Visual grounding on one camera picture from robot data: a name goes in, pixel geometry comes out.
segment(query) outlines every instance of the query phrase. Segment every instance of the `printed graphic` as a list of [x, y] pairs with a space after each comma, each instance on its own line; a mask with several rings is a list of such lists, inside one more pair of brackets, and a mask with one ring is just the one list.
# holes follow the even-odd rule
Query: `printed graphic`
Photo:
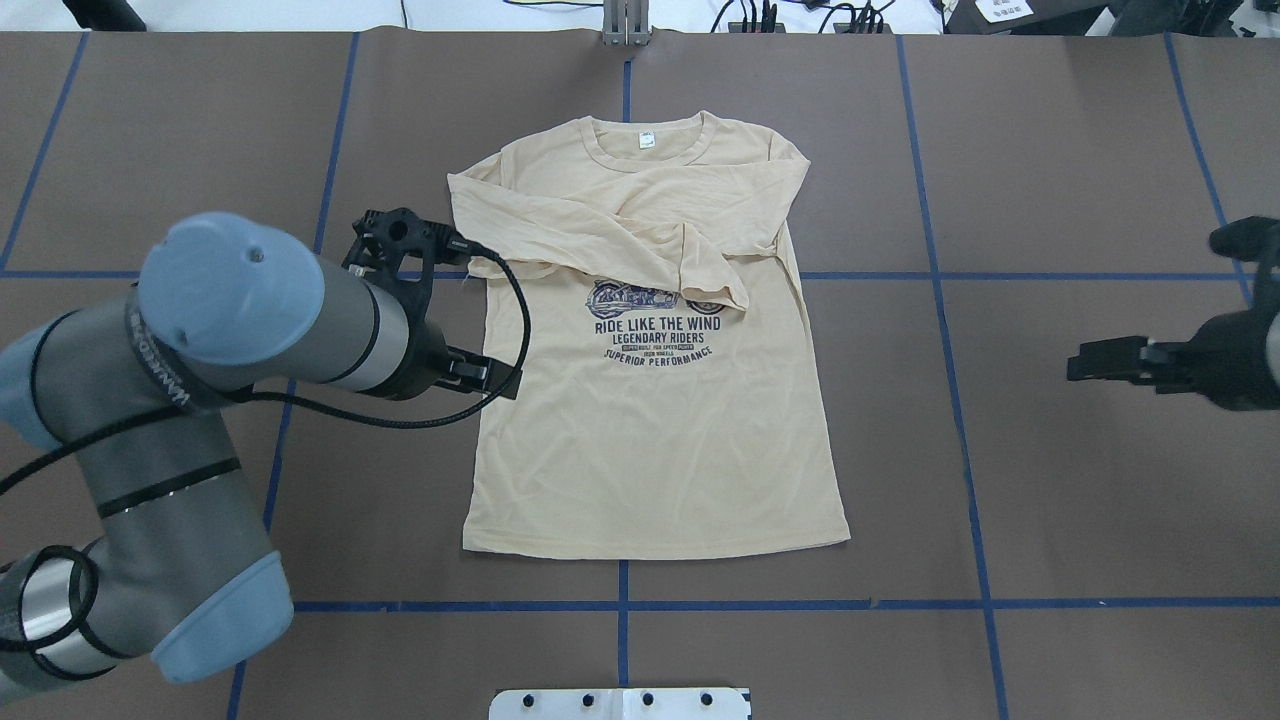
[[[595, 334], [608, 340], [603, 356], [631, 368], [673, 368], [709, 357], [724, 306], [686, 300], [696, 315], [660, 313], [676, 310], [676, 299], [664, 290], [595, 281], [586, 307], [598, 318]], [[637, 315], [620, 318], [630, 311]]]
[[694, 313], [701, 313], [703, 315], [714, 315], [724, 309], [723, 305], [717, 305], [716, 302], [694, 302], [692, 300], [686, 300], [689, 309]]
[[628, 310], [671, 310], [676, 306], [676, 293], [617, 281], [595, 281], [586, 306], [596, 318], [608, 320]]

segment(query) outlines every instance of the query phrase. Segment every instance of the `shirt sleeve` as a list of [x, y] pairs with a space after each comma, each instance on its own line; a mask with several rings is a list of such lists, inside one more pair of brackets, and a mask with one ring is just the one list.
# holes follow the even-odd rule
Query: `shirt sleeve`
[[[698, 302], [746, 310], [742, 279], [723, 254], [698, 231], [678, 220], [626, 218], [584, 202], [541, 197], [507, 190], [490, 158], [472, 170], [449, 176], [453, 219], [470, 240], [497, 251], [520, 278], [539, 278], [557, 268], [639, 287], [678, 292]], [[470, 272], [498, 278], [490, 261], [475, 259]]]
[[[462, 234], [495, 250], [521, 278], [573, 268], [746, 310], [746, 288], [726, 258], [778, 254], [809, 169], [794, 145], [778, 142], [778, 156], [771, 145], [767, 160], [655, 167], [563, 197], [511, 190], [518, 183], [499, 152], [449, 176], [453, 217]], [[502, 275], [486, 260], [470, 269]]]

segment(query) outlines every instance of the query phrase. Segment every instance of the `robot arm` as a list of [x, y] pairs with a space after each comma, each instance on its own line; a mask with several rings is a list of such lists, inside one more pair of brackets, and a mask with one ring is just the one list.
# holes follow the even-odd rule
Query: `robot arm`
[[1280, 220], [1245, 218], [1210, 234], [1213, 252], [1257, 263], [1253, 307], [1210, 319], [1187, 342], [1132, 336], [1087, 342], [1069, 380], [1128, 380], [1160, 395], [1196, 392], [1228, 410], [1280, 409]]
[[[0, 706], [147, 652], [170, 682], [197, 680], [284, 633], [279, 552], [219, 414], [255, 382], [515, 397], [518, 369], [449, 347], [426, 319], [435, 263], [492, 254], [403, 209], [356, 231], [343, 269], [282, 231], [196, 215], [151, 251], [134, 292], [0, 352], [0, 419], [45, 450], [182, 409], [77, 454], [100, 539], [0, 569]], [[406, 255], [424, 260], [417, 282], [398, 277]]]

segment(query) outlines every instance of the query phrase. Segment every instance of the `wrinkled fabric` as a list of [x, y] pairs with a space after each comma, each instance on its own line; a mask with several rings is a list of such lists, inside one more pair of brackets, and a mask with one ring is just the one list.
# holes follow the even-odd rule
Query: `wrinkled fabric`
[[[641, 132], [654, 146], [644, 149]], [[520, 397], [480, 420], [466, 550], [689, 560], [849, 539], [786, 217], [809, 161], [709, 113], [581, 118], [449, 176], [521, 281]], [[485, 354], [522, 320], [488, 260]]]

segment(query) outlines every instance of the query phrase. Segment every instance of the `shirt hem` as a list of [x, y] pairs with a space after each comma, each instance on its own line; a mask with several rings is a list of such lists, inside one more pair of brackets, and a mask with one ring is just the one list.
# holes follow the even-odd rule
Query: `shirt hem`
[[588, 544], [493, 530], [463, 530], [462, 550], [548, 560], [717, 560], [809, 550], [851, 539], [849, 529], [716, 543]]

